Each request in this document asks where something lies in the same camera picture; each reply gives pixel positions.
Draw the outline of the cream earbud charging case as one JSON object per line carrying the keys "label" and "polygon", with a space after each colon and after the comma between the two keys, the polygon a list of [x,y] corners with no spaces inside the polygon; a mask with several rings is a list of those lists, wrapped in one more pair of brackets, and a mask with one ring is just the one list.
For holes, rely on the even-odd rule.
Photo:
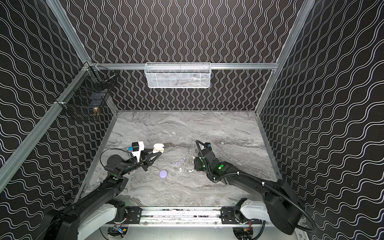
{"label": "cream earbud charging case", "polygon": [[164,144],[154,144],[154,146],[153,146],[153,152],[155,153],[155,152],[164,152],[164,150],[165,150],[165,145]]}

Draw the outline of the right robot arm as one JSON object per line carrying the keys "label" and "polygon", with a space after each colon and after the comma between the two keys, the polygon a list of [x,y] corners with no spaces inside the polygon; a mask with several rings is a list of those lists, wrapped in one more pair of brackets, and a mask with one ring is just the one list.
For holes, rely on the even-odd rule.
{"label": "right robot arm", "polygon": [[315,221],[305,211],[304,203],[288,183],[279,179],[276,182],[264,180],[241,171],[228,162],[220,161],[210,143],[196,141],[198,156],[194,159],[195,170],[205,172],[213,183],[235,186],[262,199],[266,214],[281,232],[291,235],[295,229],[315,233]]}

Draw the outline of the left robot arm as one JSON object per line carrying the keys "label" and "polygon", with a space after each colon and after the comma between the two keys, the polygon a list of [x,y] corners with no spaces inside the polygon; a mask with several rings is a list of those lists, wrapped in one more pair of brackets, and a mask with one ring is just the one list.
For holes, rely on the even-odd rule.
{"label": "left robot arm", "polygon": [[91,193],[62,210],[45,214],[38,229],[38,240],[84,240],[107,223],[122,224],[128,218],[126,204],[116,197],[125,189],[127,174],[142,168],[147,171],[162,155],[144,149],[138,156],[129,154],[127,160],[120,155],[108,158],[107,177]]}

